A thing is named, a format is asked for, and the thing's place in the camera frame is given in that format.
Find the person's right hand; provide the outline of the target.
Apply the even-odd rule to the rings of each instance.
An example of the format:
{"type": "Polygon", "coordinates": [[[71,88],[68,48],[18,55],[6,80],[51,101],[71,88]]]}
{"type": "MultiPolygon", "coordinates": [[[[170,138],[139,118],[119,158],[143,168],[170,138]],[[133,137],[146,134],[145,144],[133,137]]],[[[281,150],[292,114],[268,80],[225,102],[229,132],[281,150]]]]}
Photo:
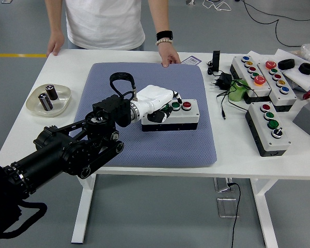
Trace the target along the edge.
{"type": "Polygon", "coordinates": [[[60,52],[61,47],[64,45],[64,35],[62,31],[53,31],[51,32],[46,56],[49,57],[50,54],[57,56],[60,52]]]}

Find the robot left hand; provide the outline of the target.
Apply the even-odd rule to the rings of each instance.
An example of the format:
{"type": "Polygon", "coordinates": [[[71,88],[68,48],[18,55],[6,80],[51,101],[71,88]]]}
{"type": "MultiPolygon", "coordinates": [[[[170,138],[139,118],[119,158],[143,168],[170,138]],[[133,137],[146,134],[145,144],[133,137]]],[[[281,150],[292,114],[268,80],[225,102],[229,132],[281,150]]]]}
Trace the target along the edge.
{"type": "Polygon", "coordinates": [[[172,107],[164,108],[171,100],[177,99],[182,104],[180,94],[163,87],[148,85],[131,100],[131,121],[137,122],[145,116],[151,122],[163,123],[173,111],[172,107]]]}

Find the person's left hand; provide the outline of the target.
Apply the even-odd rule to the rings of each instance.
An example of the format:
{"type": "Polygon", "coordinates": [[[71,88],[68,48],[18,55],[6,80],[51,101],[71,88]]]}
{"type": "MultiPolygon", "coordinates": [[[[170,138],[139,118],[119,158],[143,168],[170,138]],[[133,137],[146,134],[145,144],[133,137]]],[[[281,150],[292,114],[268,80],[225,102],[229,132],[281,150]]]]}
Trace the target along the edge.
{"type": "Polygon", "coordinates": [[[162,59],[162,66],[167,68],[170,64],[180,64],[181,60],[174,49],[173,45],[169,42],[162,42],[158,45],[158,51],[162,59]]]}

